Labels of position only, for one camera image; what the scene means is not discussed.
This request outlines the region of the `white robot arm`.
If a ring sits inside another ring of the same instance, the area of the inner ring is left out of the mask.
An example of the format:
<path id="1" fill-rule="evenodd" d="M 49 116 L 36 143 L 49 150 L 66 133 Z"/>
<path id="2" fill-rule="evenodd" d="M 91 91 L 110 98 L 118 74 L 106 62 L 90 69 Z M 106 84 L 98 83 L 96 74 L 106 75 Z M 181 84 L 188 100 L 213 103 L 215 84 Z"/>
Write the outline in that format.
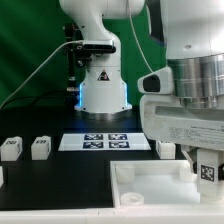
<path id="1" fill-rule="evenodd" d="M 199 180 L 224 180 L 224 0 L 59 0 L 82 38 L 86 69 L 77 110 L 115 116 L 130 110 L 121 78 L 121 42 L 103 22 L 148 12 L 166 47 L 166 65 L 138 81 L 145 135 L 183 146 Z"/>

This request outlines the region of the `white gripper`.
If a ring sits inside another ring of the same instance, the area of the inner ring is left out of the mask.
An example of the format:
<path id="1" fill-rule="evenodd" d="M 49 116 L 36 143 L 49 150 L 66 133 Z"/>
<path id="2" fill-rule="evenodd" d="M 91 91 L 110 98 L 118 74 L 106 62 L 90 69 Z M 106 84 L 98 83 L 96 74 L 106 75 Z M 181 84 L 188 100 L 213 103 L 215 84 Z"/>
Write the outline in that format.
<path id="1" fill-rule="evenodd" d="M 214 109 L 188 109 L 170 95 L 144 95 L 140 100 L 140 118 L 148 139 L 182 145 L 181 151 L 194 174 L 198 147 L 224 151 L 224 98 Z M 218 180 L 224 181 L 223 156 Z"/>

